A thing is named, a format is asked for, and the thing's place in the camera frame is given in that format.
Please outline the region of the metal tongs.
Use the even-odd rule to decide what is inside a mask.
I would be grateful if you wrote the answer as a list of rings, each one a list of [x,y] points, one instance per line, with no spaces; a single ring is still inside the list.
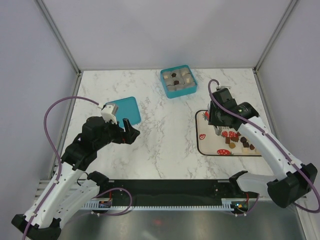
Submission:
[[[220,136],[222,134],[222,127],[221,126],[213,126],[214,132],[217,136]]]

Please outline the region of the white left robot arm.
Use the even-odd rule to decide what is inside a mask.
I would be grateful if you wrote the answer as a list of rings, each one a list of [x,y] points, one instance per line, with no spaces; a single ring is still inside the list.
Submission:
[[[140,135],[130,121],[123,119],[124,127],[105,121],[101,116],[86,120],[73,142],[65,149],[57,172],[37,202],[24,214],[16,214],[11,223],[31,240],[56,240],[62,230],[63,218],[57,216],[58,206],[75,181],[97,158],[98,151],[110,143],[132,144]]]

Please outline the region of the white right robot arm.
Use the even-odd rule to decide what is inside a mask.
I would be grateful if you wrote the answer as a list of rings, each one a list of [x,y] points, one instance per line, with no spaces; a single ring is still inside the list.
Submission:
[[[233,175],[228,191],[233,197],[246,192],[267,196],[281,208],[295,204],[313,191],[320,197],[314,182],[318,173],[312,164],[294,157],[267,128],[256,109],[248,102],[237,104],[227,88],[209,92],[209,124],[216,130],[228,127],[244,136],[260,153],[273,175],[241,171]]]

